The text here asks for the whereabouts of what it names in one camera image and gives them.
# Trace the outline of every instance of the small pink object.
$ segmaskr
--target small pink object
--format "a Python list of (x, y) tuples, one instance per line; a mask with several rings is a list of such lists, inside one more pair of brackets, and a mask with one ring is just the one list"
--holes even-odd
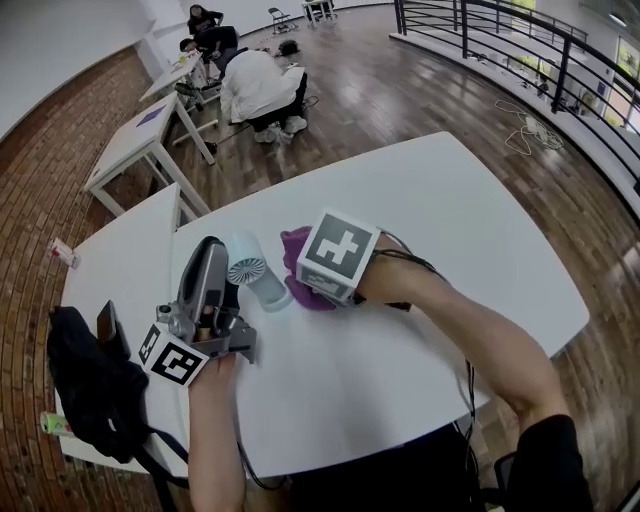
[(60, 258), (60, 260), (69, 267), (78, 268), (80, 264), (80, 257), (59, 238), (55, 238), (51, 241), (47, 247), (47, 251), (52, 256)]

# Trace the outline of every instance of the curved wall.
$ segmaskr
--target curved wall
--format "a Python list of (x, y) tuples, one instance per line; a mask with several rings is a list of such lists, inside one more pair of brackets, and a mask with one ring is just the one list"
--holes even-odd
[(60, 86), (149, 29), (137, 0), (0, 2), (0, 140)]

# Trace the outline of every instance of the can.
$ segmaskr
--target can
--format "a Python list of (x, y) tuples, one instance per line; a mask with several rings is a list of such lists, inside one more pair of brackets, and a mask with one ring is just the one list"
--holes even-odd
[(73, 251), (73, 249), (71, 249), (71, 247), (59, 238), (55, 238), (51, 241), (49, 247), (47, 247), (47, 251), (52, 256), (60, 258), (60, 260), (69, 267), (78, 268), (78, 265), (80, 264), (80, 258), (78, 255)]
[(40, 413), (40, 426), (45, 434), (74, 437), (71, 426), (64, 416), (50, 412)]

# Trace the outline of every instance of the person crouching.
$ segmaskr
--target person crouching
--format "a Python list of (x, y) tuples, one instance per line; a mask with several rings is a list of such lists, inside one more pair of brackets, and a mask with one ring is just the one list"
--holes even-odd
[(227, 61), (222, 114), (232, 123), (248, 122), (256, 142), (271, 144), (281, 130), (292, 136), (307, 127), (302, 118), (306, 89), (304, 68), (283, 73), (269, 54), (243, 48)]

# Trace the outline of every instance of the chair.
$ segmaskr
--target chair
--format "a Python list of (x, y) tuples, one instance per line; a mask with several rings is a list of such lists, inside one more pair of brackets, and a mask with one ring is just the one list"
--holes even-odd
[[(271, 14), (271, 18), (273, 21), (273, 34), (282, 34), (283, 32), (289, 32), (295, 28), (298, 28), (298, 25), (296, 25), (292, 20), (291, 20), (291, 15), (290, 14), (285, 14), (283, 13), (280, 9), (278, 9), (277, 7), (269, 7), (268, 9), (269, 14)], [(278, 25), (278, 31), (276, 32), (276, 23), (279, 23)]]

